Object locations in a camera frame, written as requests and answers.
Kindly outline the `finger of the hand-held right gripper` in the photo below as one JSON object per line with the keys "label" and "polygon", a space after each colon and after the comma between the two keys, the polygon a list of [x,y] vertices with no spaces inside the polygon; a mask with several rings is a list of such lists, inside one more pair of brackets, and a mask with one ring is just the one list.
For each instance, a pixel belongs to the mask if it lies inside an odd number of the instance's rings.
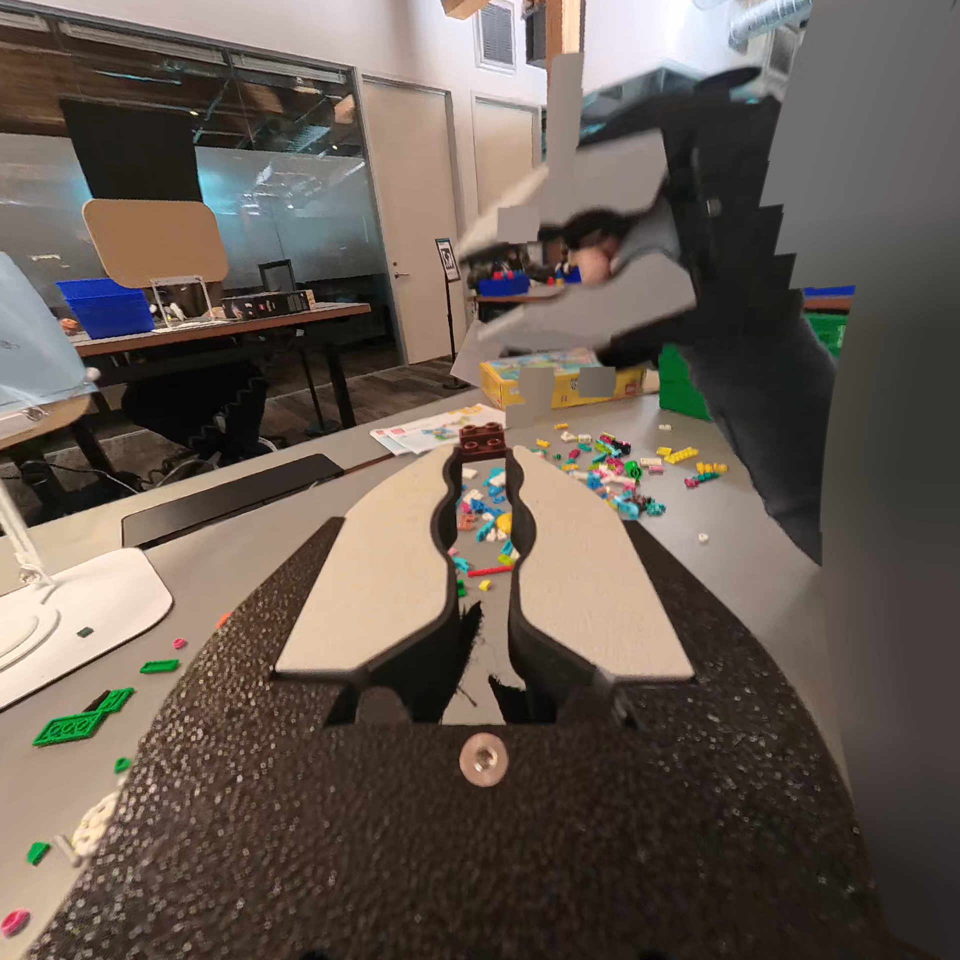
{"label": "finger of the hand-held right gripper", "polygon": [[697,306],[690,275],[664,254],[630,261],[604,284],[575,284],[541,296],[495,320],[475,321],[451,367],[455,378],[479,383],[482,364],[510,350],[529,353],[595,350],[615,336],[648,327]]}
{"label": "finger of the hand-held right gripper", "polygon": [[542,162],[517,188],[515,198],[524,202],[500,207],[498,240],[482,240],[478,217],[456,244],[458,261],[474,264],[556,239],[575,250],[629,228],[654,210],[667,172],[658,128],[576,148],[561,166]]}

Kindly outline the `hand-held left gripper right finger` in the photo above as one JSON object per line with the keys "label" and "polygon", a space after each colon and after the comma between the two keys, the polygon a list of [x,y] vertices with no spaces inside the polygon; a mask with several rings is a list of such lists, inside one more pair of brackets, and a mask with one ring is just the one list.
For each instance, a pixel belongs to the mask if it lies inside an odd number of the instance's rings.
{"label": "hand-held left gripper right finger", "polygon": [[694,669],[613,509],[526,447],[506,458],[510,660],[529,685],[686,683]]}

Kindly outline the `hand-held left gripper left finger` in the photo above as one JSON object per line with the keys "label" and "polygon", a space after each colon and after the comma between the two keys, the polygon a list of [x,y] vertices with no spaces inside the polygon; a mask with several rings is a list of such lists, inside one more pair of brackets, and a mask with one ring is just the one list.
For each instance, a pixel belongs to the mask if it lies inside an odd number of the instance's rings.
{"label": "hand-held left gripper left finger", "polygon": [[450,556],[462,491],[457,446],[423,454],[341,518],[273,666],[282,679],[350,685],[459,685],[462,634]]}

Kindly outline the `person's right forearm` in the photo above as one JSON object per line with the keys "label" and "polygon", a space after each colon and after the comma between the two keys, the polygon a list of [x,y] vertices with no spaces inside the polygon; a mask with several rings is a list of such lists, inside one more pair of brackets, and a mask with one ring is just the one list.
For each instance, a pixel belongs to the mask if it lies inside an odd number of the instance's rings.
{"label": "person's right forearm", "polygon": [[820,567],[836,364],[804,315],[802,296],[758,330],[683,343],[678,352],[765,513]]}

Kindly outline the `grey desk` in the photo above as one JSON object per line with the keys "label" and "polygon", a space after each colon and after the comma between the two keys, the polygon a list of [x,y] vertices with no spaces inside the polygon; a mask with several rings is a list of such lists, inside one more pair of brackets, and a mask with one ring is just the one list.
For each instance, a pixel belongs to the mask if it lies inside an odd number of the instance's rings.
{"label": "grey desk", "polygon": [[[707,586],[765,646],[820,729],[841,771],[850,778],[834,699],[826,637],[822,569],[794,547],[765,513],[745,468],[715,425],[666,414],[653,395],[582,407],[560,414],[574,433],[609,432],[636,455],[659,447],[697,448],[707,462],[728,464],[725,477],[700,490],[683,483],[689,468],[654,476],[647,495],[665,505],[644,522],[649,532]],[[381,457],[370,426],[292,448],[277,457],[320,450],[344,469],[342,478],[247,513],[235,515],[150,549],[147,556],[174,598],[155,628],[62,678],[2,713],[2,916],[30,911],[17,936],[2,938],[2,958],[20,958],[54,914],[78,870],[53,848],[38,866],[30,846],[71,834],[81,816],[117,788],[114,762],[131,758],[179,673],[138,678],[140,666],[173,656],[184,638],[185,666],[197,656],[226,613],[232,612],[308,536],[342,515],[380,481],[410,464]],[[698,534],[710,540],[700,543]],[[135,688],[124,707],[85,740],[35,748],[51,719],[78,714],[108,690]]]}

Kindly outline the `green storage bin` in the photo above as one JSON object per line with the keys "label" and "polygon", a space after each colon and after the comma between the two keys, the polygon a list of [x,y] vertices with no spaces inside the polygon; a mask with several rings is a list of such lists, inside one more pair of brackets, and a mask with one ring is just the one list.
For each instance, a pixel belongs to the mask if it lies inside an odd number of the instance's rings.
{"label": "green storage bin", "polygon": [[689,365],[673,344],[665,344],[658,356],[658,403],[660,409],[703,422],[712,420],[702,393],[693,385]]}

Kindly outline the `brown table with bins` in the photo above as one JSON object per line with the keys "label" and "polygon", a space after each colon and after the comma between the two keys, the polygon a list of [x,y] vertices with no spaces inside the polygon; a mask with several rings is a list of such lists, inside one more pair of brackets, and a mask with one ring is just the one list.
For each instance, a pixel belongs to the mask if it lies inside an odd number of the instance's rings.
{"label": "brown table with bins", "polygon": [[[459,353],[465,354],[469,350],[477,349],[477,342],[481,327],[497,324],[499,319],[517,309],[539,302],[546,302],[560,297],[562,294],[553,287],[543,286],[532,288],[526,293],[485,295],[473,294],[470,298],[474,307],[475,316],[470,321],[465,332]],[[480,346],[479,350],[484,359],[507,358],[528,354],[542,354],[556,351],[576,349],[577,343],[564,339],[557,334],[536,333],[530,342],[506,342],[494,346]]]}

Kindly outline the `white door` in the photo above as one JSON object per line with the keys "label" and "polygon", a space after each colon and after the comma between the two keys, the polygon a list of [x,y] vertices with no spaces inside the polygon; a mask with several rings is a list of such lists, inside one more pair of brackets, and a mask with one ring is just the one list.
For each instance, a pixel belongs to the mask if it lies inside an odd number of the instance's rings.
{"label": "white door", "polygon": [[401,351],[432,361],[450,353],[436,246],[456,227],[447,96],[365,77],[362,99]]}
{"label": "white door", "polygon": [[472,105],[479,228],[498,241],[501,207],[521,205],[518,188],[542,160],[542,110],[538,106],[475,95]]}

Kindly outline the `pile of colourful toy bricks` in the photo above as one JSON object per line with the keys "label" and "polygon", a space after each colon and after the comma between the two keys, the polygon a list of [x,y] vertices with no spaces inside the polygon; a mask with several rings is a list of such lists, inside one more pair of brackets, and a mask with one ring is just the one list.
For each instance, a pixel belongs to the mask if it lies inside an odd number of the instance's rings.
{"label": "pile of colourful toy bricks", "polygon": [[[667,466],[687,464],[691,474],[682,479],[683,486],[695,490],[704,484],[724,476],[729,471],[726,462],[694,462],[699,454],[695,447],[659,447],[654,457],[631,459],[631,446],[615,435],[604,432],[594,438],[590,434],[575,435],[567,423],[555,426],[555,440],[538,438],[530,452],[536,459],[546,460],[555,470],[582,483],[597,497],[606,501],[626,521],[644,517],[655,518],[666,511],[666,505],[651,494],[639,492],[642,481],[650,476],[660,476]],[[475,567],[462,557],[456,547],[449,555],[458,572],[458,592],[467,595],[466,579],[476,580],[477,588],[486,593],[491,589],[492,578],[512,571],[521,553],[514,546],[512,535],[512,512],[505,507],[507,501],[507,476],[505,466],[494,466],[486,476],[486,492],[470,486],[477,472],[468,467],[462,469],[464,491],[457,508],[458,528],[470,529],[473,522],[478,544],[498,546],[495,566]]]}

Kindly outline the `instruction booklet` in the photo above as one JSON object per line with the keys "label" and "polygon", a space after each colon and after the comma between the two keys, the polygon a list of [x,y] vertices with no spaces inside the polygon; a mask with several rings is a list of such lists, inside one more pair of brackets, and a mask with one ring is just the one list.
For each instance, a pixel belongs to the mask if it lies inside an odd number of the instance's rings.
{"label": "instruction booklet", "polygon": [[503,427],[506,414],[485,404],[474,404],[400,425],[372,428],[369,436],[393,456],[421,455],[440,447],[456,447],[462,428],[488,423]]}

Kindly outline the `yellow toy set box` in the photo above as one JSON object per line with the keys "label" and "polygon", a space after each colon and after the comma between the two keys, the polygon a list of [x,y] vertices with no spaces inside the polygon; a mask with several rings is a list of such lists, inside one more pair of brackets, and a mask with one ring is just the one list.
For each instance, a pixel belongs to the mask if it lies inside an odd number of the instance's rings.
{"label": "yellow toy set box", "polygon": [[623,400],[643,393],[649,370],[644,366],[615,368],[615,382],[610,394],[583,393],[580,389],[582,369],[600,369],[602,363],[589,349],[544,351],[487,361],[479,367],[481,389],[500,409],[524,402],[521,373],[528,370],[550,370],[554,375],[551,408],[569,409],[608,400]]}

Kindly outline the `black sign stand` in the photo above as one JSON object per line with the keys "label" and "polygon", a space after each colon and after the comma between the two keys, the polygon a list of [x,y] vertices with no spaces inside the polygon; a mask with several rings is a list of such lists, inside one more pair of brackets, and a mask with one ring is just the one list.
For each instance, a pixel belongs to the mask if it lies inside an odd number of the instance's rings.
{"label": "black sign stand", "polygon": [[438,238],[435,240],[438,252],[438,258],[440,261],[441,269],[443,271],[443,282],[444,282],[444,294],[446,301],[446,322],[448,329],[448,340],[449,340],[449,356],[451,360],[451,371],[447,380],[443,383],[443,388],[449,391],[463,391],[470,388],[470,384],[455,376],[452,371],[452,364],[455,363],[457,358],[456,342],[455,342],[455,331],[454,331],[454,319],[452,311],[452,301],[450,287],[452,284],[461,281],[461,274],[459,266],[456,262],[452,242],[449,238]]}

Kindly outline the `brown wooden table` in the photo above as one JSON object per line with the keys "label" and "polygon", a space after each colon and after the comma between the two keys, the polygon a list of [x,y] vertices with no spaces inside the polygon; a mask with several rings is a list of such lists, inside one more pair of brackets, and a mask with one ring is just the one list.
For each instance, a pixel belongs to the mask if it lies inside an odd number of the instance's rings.
{"label": "brown wooden table", "polygon": [[[315,434],[325,436],[356,426],[335,326],[370,313],[371,306],[367,303],[322,302],[312,310],[288,316],[190,321],[145,333],[96,340],[77,334],[69,336],[68,342],[81,358],[93,361],[101,374],[101,388],[252,362],[270,354],[291,351],[298,357],[306,377],[318,421]],[[309,348],[323,354],[338,410],[336,422],[324,419],[306,356]]]}

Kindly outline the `green ringed toy plate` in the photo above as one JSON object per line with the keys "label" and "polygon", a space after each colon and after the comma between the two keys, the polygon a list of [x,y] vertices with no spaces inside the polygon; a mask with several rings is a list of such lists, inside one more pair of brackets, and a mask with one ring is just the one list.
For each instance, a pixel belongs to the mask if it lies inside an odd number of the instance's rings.
{"label": "green ringed toy plate", "polygon": [[107,690],[79,713],[49,720],[31,746],[45,748],[93,738],[109,716],[118,714],[135,695],[134,687]]}

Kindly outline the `blue storage bin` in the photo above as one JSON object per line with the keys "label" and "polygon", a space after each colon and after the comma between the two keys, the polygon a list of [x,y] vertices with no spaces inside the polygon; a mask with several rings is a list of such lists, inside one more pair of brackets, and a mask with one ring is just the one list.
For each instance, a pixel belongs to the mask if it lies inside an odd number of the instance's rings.
{"label": "blue storage bin", "polygon": [[55,285],[92,340],[155,330],[150,303],[141,289],[121,286],[108,277],[58,281]]}

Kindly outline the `white linked toy pieces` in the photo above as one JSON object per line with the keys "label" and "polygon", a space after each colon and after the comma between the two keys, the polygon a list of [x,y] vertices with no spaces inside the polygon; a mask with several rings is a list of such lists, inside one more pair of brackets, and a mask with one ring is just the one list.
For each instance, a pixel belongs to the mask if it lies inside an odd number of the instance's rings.
{"label": "white linked toy pieces", "polygon": [[53,845],[72,868],[78,869],[95,855],[114,818],[120,790],[117,789],[90,807],[80,818],[73,833],[56,834]]}

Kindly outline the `tan board on clear stand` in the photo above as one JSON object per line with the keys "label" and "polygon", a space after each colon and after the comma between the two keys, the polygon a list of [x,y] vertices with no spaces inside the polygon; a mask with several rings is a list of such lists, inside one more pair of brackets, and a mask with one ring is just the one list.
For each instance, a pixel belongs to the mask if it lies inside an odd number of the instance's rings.
{"label": "tan board on clear stand", "polygon": [[215,215],[203,202],[91,198],[81,215],[106,274],[128,289],[150,289],[166,327],[161,287],[198,285],[203,317],[226,320],[209,285],[226,278],[229,262]]}

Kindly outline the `wall vent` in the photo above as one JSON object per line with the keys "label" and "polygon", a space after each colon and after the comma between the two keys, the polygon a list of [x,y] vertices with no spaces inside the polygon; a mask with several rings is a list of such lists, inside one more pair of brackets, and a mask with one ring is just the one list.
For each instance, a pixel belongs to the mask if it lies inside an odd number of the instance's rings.
{"label": "wall vent", "polygon": [[475,14],[478,66],[514,71],[517,66],[515,11],[512,3],[493,1]]}

